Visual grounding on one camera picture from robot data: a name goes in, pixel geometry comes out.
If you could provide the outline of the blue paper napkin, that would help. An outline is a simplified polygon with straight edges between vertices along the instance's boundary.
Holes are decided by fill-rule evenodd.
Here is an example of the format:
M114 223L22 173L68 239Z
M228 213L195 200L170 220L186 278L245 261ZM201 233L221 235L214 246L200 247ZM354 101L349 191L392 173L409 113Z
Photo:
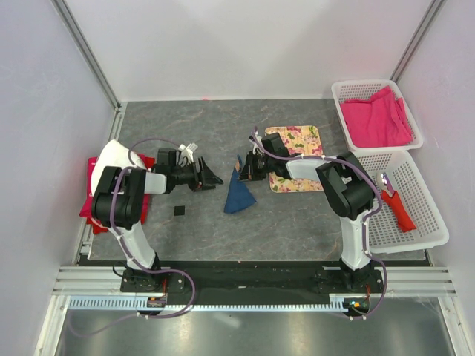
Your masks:
M247 188L244 182L239 180L243 162L239 155L229 180L229 189L226 197L223 212L225 214L235 214L250 208L256 203L256 199Z

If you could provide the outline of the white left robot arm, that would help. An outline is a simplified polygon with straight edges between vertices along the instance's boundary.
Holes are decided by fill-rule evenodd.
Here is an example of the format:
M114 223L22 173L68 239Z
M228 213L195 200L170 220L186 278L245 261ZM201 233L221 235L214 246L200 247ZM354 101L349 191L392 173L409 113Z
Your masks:
M139 271L137 283L146 291L156 291L163 274L143 231L145 197L170 194L178 185L197 192L222 184L204 158L195 159L184 147L159 149L148 169L138 155L113 141L102 149L91 175L91 216L117 239L127 266Z

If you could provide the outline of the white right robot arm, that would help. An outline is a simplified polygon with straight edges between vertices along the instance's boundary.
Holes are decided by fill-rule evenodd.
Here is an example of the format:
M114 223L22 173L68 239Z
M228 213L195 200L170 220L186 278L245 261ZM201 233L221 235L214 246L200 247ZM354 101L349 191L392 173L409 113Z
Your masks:
M257 181L270 174L296 181L306 179L321 184L327 202L341 223L342 253L337 278L347 291L381 287L381 274L374 269L369 252L367 223L374 213L378 193L373 181L354 154L306 156L291 154L281 136L263 137L253 131L253 149L240 169L239 180Z

